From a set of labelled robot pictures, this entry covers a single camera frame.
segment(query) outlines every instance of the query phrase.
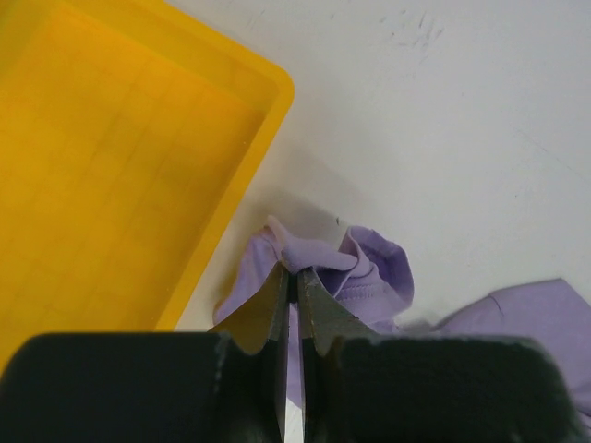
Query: white table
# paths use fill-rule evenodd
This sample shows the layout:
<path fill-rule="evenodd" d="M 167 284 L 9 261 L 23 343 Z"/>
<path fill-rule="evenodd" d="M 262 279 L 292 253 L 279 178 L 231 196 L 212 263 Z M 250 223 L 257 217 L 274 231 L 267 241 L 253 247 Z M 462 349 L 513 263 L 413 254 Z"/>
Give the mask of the white table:
<path fill-rule="evenodd" d="M 348 223 L 405 247 L 416 300 L 401 321 L 559 276 L 591 302 L 591 3 L 174 3 L 296 90 L 180 329 L 211 325 L 270 213 L 335 244 Z"/>

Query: lavender fabric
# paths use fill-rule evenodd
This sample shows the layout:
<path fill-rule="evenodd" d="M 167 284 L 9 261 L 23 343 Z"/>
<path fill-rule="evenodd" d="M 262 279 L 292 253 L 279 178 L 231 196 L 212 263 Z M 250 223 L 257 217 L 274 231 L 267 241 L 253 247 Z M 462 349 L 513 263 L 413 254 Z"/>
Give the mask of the lavender fabric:
<path fill-rule="evenodd" d="M 250 238 L 232 292 L 215 311 L 214 323 L 246 302 L 279 261 L 291 272 L 313 268 L 327 291 L 375 331 L 403 332 L 393 317 L 411 305 L 414 284 L 401 247 L 356 226 L 347 230 L 335 250 L 318 240 L 295 237 L 273 217 Z M 289 321 L 287 396 L 301 405 L 293 307 Z M 543 281 L 491 293 L 447 318 L 433 333 L 512 335 L 539 341 L 557 362 L 574 405 L 591 430 L 591 306 L 566 281 Z"/>

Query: cloth fold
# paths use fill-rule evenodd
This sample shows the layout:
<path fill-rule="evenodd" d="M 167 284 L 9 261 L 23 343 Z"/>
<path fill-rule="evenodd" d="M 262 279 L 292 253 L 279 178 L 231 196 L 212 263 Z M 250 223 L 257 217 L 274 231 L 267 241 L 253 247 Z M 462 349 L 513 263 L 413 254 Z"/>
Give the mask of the cloth fold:
<path fill-rule="evenodd" d="M 233 289 L 215 311 L 217 324 L 251 297 L 277 262 L 293 273 L 313 268 L 326 290 L 375 331 L 404 333 L 393 318 L 413 302 L 414 283 L 404 250 L 354 226 L 338 250 L 289 233 L 275 218 L 249 240 Z M 297 313 L 291 306 L 287 396 L 301 406 Z M 591 306 L 564 280 L 503 289 L 444 320 L 440 335 L 511 335 L 539 341 L 561 370 L 573 403 L 591 430 Z"/>

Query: yellow tray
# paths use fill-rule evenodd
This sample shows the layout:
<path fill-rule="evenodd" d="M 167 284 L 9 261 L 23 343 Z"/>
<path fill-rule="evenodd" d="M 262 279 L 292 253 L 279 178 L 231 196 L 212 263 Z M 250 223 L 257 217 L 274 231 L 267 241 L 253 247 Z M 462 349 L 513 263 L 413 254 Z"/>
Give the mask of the yellow tray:
<path fill-rule="evenodd" d="M 172 329 L 293 92 L 161 0 L 0 0 L 0 365 Z"/>

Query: folded cloth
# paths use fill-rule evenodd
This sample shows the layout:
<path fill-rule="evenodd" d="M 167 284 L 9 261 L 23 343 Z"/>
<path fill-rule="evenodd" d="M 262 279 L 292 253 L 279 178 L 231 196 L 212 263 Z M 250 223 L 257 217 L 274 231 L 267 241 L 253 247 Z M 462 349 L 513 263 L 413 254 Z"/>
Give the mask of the folded cloth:
<path fill-rule="evenodd" d="M 496 291 L 444 320 L 437 331 L 538 341 L 557 363 L 575 408 L 591 430 L 591 306 L 566 281 Z"/>
<path fill-rule="evenodd" d="M 214 313 L 217 324 L 252 296 L 281 261 L 290 272 L 313 268 L 341 305 L 379 333 L 404 333 L 393 317 L 413 301 L 414 284 L 401 247 L 362 227 L 349 228 L 338 250 L 290 234 L 270 217 L 242 257 L 229 297 Z M 297 313 L 290 307 L 287 396 L 301 406 Z M 591 306 L 564 280 L 491 293 L 444 320 L 432 333 L 511 335 L 539 341 L 556 361 L 573 403 L 591 430 Z"/>
<path fill-rule="evenodd" d="M 250 238 L 232 291 L 215 311 L 213 323 L 224 320 L 258 291 L 279 261 L 293 273 L 313 268 L 341 305 L 379 333 L 396 333 L 393 317 L 413 301 L 413 276 L 406 253 L 375 231 L 351 227 L 335 250 L 320 240 L 295 237 L 270 217 Z M 296 309 L 291 306 L 287 397 L 301 406 L 297 325 Z"/>

